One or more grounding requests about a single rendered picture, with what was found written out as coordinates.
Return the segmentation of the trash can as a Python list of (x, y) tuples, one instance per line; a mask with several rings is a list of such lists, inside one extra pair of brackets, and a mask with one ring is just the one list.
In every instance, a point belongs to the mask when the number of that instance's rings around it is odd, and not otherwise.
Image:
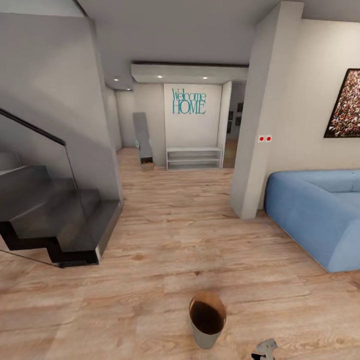
[(198, 292), (189, 303), (189, 317), (197, 345), (203, 350), (211, 349), (227, 320), (223, 302), (214, 293)]

